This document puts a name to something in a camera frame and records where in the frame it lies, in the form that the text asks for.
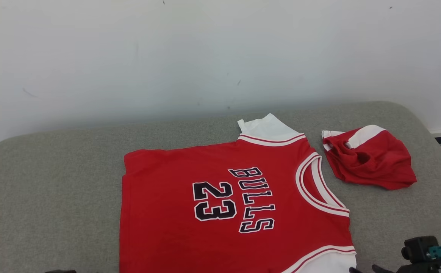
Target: bulls jersey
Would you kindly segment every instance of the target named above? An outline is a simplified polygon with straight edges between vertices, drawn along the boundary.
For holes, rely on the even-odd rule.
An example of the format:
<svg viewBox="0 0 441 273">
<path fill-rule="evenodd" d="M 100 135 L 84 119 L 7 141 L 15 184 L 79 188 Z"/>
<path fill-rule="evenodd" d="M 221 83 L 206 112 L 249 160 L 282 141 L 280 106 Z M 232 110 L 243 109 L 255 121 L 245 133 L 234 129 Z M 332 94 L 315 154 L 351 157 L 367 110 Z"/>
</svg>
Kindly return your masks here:
<svg viewBox="0 0 441 273">
<path fill-rule="evenodd" d="M 121 273 L 347 273 L 349 210 L 303 133 L 268 115 L 237 141 L 125 155 Z"/>
<path fill-rule="evenodd" d="M 417 181 L 404 143 L 379 126 L 322 131 L 322 138 L 333 174 L 343 181 L 388 190 L 407 188 Z"/>
</svg>

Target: red fabric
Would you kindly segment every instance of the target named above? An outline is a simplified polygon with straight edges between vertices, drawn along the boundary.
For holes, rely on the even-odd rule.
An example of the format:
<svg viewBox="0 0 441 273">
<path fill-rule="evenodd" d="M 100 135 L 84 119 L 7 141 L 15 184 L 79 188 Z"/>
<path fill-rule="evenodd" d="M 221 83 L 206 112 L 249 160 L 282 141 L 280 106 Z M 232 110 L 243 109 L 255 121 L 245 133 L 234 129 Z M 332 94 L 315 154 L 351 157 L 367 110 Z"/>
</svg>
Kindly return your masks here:
<svg viewBox="0 0 441 273">
<path fill-rule="evenodd" d="M 247 141 L 178 150 L 139 150 L 125 156 L 120 218 L 121 273 L 279 273 L 327 245 L 352 246 L 349 218 L 311 206 L 295 180 L 298 166 L 314 149 L 304 138 L 280 147 Z M 229 169 L 257 167 L 262 175 L 235 177 Z M 309 176 L 307 168 L 304 176 Z M 269 188 L 243 190 L 238 181 L 265 178 Z M 194 200 L 193 183 L 215 188 L 228 183 L 233 194 Z M 269 190 L 244 204 L 243 193 Z M 200 221 L 195 206 L 207 201 L 212 212 L 222 201 L 235 203 L 231 219 Z M 247 206 L 275 210 L 254 213 L 254 223 L 274 219 L 272 229 L 240 233 Z"/>
<path fill-rule="evenodd" d="M 335 176 L 345 182 L 379 185 L 388 190 L 415 183 L 411 155 L 402 141 L 382 131 L 355 149 L 346 143 L 359 129 L 323 139 L 332 149 L 325 151 Z"/>
</svg>

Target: printed number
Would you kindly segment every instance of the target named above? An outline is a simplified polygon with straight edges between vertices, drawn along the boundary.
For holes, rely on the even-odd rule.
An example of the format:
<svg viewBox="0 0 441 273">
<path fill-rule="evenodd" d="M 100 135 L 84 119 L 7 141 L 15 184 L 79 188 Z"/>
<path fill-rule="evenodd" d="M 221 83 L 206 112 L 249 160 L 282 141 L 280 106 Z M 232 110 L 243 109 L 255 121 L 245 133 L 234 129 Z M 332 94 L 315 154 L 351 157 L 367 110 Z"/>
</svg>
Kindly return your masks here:
<svg viewBox="0 0 441 273">
<path fill-rule="evenodd" d="M 218 190 L 208 182 L 194 183 L 192 186 L 194 200 L 207 199 L 207 192 L 209 192 L 215 198 L 226 198 L 233 194 L 232 186 L 227 182 L 219 183 L 219 186 L 223 189 L 222 191 Z M 222 206 L 213 207 L 209 206 L 208 201 L 200 202 L 195 206 L 194 211 L 195 218 L 200 221 L 231 219 L 237 214 L 236 203 L 230 199 L 222 200 Z"/>
<path fill-rule="evenodd" d="M 195 206 L 195 218 L 200 221 L 207 220 L 222 220 L 231 219 L 236 216 L 236 204 L 232 200 L 222 200 L 222 208 L 227 210 L 222 212 L 221 206 L 214 206 L 211 213 L 206 213 L 205 210 L 209 208 L 209 202 L 200 202 Z"/>
<path fill-rule="evenodd" d="M 227 182 L 220 182 L 220 187 L 224 189 L 224 191 L 217 190 L 213 185 L 209 182 L 201 182 L 193 184 L 193 200 L 205 200 L 207 199 L 207 192 L 210 192 L 215 198 L 225 198 L 232 195 L 232 186 Z"/>
<path fill-rule="evenodd" d="M 266 229 L 273 229 L 274 228 L 274 219 L 273 218 L 267 218 L 267 219 L 259 219 L 256 221 L 256 224 L 252 228 L 248 228 L 248 226 L 252 225 L 252 221 L 245 221 L 241 223 L 241 226 L 239 228 L 240 233 L 251 233 L 251 232 L 257 232 L 260 230 L 266 230 Z"/>
</svg>

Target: gray fabric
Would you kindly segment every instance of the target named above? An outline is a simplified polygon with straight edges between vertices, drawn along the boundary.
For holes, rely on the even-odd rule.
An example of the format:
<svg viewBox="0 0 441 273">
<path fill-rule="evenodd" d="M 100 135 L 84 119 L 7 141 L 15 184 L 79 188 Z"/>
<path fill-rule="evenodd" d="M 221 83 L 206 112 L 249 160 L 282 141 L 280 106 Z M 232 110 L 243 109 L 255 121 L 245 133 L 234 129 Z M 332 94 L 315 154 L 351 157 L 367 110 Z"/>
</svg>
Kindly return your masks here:
<svg viewBox="0 0 441 273">
<path fill-rule="evenodd" d="M 35 133 L 1 142 L 0 273 L 117 272 L 123 156 L 233 141 L 237 120 L 265 114 Z M 435 235 L 441 243 L 441 147 L 407 109 L 366 102 L 274 114 L 306 133 L 320 154 L 321 130 L 368 124 L 392 132 L 411 153 L 418 182 L 396 191 L 343 183 L 323 159 L 328 186 L 351 210 L 359 268 L 368 273 L 377 263 L 396 270 L 407 263 L 400 249 L 410 237 Z"/>
</svg>

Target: white stripe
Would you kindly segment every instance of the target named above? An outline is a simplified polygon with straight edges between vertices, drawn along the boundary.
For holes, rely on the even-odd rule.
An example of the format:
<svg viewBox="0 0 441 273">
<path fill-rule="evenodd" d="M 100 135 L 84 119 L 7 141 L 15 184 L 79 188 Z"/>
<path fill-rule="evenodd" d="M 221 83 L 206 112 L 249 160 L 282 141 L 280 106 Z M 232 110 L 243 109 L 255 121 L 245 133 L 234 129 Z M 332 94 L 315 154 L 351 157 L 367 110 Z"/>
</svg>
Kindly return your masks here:
<svg viewBox="0 0 441 273">
<path fill-rule="evenodd" d="M 325 206 L 321 206 L 323 204 L 321 201 L 316 200 L 310 192 L 308 192 L 307 188 L 305 187 L 303 181 L 300 181 L 300 177 L 303 178 L 303 174 L 305 173 L 305 170 L 309 166 L 309 164 L 312 164 L 313 161 L 316 159 L 321 158 L 320 155 L 318 155 L 316 152 L 313 152 L 311 155 L 309 155 L 301 164 L 298 166 L 298 169 L 296 171 L 296 186 L 298 187 L 298 190 L 302 197 L 312 206 L 314 206 L 316 209 L 319 209 L 321 211 L 324 211 L 326 213 L 340 215 L 340 216 L 349 216 L 349 209 L 346 208 L 340 208 L 339 206 L 331 206 L 329 204 L 324 204 L 325 206 L 331 207 L 333 209 L 327 208 Z"/>
<path fill-rule="evenodd" d="M 385 131 L 384 128 L 380 128 L 379 126 L 365 126 L 361 128 L 359 131 L 355 132 L 354 135 L 349 138 L 349 141 L 345 143 L 345 145 L 349 149 L 355 149 L 360 145 L 363 145 L 367 140 L 375 137 L 378 133 Z"/>
<path fill-rule="evenodd" d="M 323 179 L 323 173 L 320 172 L 321 170 L 321 158 L 317 159 L 318 164 L 312 164 L 312 175 L 314 179 L 314 184 L 316 185 L 316 188 L 318 189 L 321 197 L 323 197 L 323 200 L 327 202 L 330 205 L 343 208 L 347 208 L 338 198 L 333 194 L 333 192 L 328 188 L 327 183 Z"/>
<path fill-rule="evenodd" d="M 288 140 L 291 140 L 292 138 L 298 138 L 298 137 L 301 137 L 301 136 L 304 136 L 305 134 L 304 133 L 297 133 L 296 135 L 290 135 L 289 137 L 284 137 L 284 138 L 281 138 L 280 140 L 275 140 L 275 139 L 273 139 L 273 138 L 262 138 L 262 137 L 259 137 L 259 136 L 257 136 L 257 135 L 250 135 L 250 134 L 247 134 L 247 133 L 241 133 L 240 135 L 239 135 L 239 137 L 251 137 L 251 138 L 257 138 L 258 140 L 263 140 L 263 141 L 276 141 L 276 142 L 285 142 L 285 141 L 288 141 Z"/>
<path fill-rule="evenodd" d="M 244 122 L 238 121 L 243 135 L 252 135 L 268 140 L 289 140 L 297 137 L 300 133 L 282 123 L 273 114 L 267 114 L 262 119 Z"/>
<path fill-rule="evenodd" d="M 319 249 L 314 250 L 314 251 L 306 254 L 301 259 L 299 259 L 296 263 L 294 263 L 292 266 L 290 266 L 288 269 L 286 269 L 285 271 L 283 271 L 281 273 L 299 273 L 299 272 L 301 272 L 302 268 L 304 268 L 307 265 L 307 263 L 309 263 L 309 261 L 314 260 L 314 259 L 322 256 L 323 254 L 330 253 L 330 252 L 337 252 L 340 254 L 356 254 L 355 248 L 353 246 L 327 245 L 327 246 L 320 247 Z"/>
<path fill-rule="evenodd" d="M 334 137 L 336 135 L 342 135 L 345 132 L 340 131 L 321 131 L 321 138 Z"/>
<path fill-rule="evenodd" d="M 332 149 L 331 144 L 324 144 L 323 147 L 325 148 L 326 151 L 329 151 Z"/>
<path fill-rule="evenodd" d="M 239 136 L 239 138 L 238 138 L 238 140 L 245 140 L 245 141 L 247 141 L 247 142 L 250 142 L 250 143 L 254 143 L 254 144 L 258 144 L 258 145 L 263 145 L 263 146 L 271 146 L 271 147 L 278 147 L 278 146 L 285 146 L 285 145 L 289 145 L 289 144 L 291 144 L 291 143 L 293 143 L 293 142 L 297 142 L 298 140 L 302 140 L 303 138 L 306 138 L 306 136 L 305 135 L 300 135 L 299 137 L 297 137 L 297 138 L 293 138 L 292 140 L 290 140 L 290 141 L 284 141 L 284 142 L 267 142 L 267 141 L 262 141 L 262 140 L 254 140 L 254 139 L 252 139 L 252 138 L 247 138 L 247 137 L 245 137 L 245 135 L 240 135 Z"/>
</svg>

